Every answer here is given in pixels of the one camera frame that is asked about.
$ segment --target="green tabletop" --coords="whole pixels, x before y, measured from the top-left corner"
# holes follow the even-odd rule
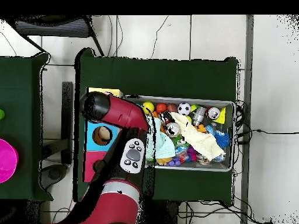
[[[48,54],[0,57],[0,138],[19,154],[13,176],[0,184],[0,199],[52,199],[39,184],[41,158],[40,75]]]
[[[87,87],[120,89],[124,95],[229,100],[235,102],[238,61],[195,59],[130,59],[94,57],[90,48],[76,57],[77,99]],[[82,182],[84,119],[79,116],[78,198],[87,183]],[[186,171],[156,169],[156,200],[222,200],[231,204],[232,171]]]

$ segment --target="magenta bowl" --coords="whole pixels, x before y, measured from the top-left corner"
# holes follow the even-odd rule
[[[0,139],[0,184],[9,180],[16,170],[19,155],[8,142]]]

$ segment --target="orange toy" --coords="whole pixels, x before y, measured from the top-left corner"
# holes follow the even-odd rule
[[[202,132],[202,133],[207,132],[207,130],[205,129],[205,127],[204,127],[203,124],[200,124],[200,125],[199,125],[199,128],[197,129],[197,131]]]
[[[157,113],[156,111],[152,113],[152,116],[153,116],[154,118],[159,118],[158,113]]]

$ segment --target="yellow block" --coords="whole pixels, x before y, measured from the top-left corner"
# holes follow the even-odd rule
[[[94,92],[94,91],[96,91],[96,92],[102,92],[102,93],[105,93],[107,95],[112,94],[113,96],[116,96],[118,98],[123,97],[123,93],[119,89],[102,89],[100,87],[90,87],[88,89],[88,91],[89,92]]]
[[[221,109],[220,116],[216,120],[213,120],[216,123],[224,124],[225,122],[225,107]]]

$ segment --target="yellow ball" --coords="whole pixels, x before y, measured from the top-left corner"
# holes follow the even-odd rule
[[[143,109],[143,112],[144,112],[146,115],[150,113],[149,111],[151,111],[151,112],[153,113],[154,110],[155,110],[154,105],[153,105],[151,102],[149,102],[149,101],[144,102],[144,103],[142,104],[141,107],[142,107],[142,109]]]
[[[187,119],[189,120],[189,122],[192,123],[191,118],[190,118],[188,115],[186,115],[186,117],[187,117]]]

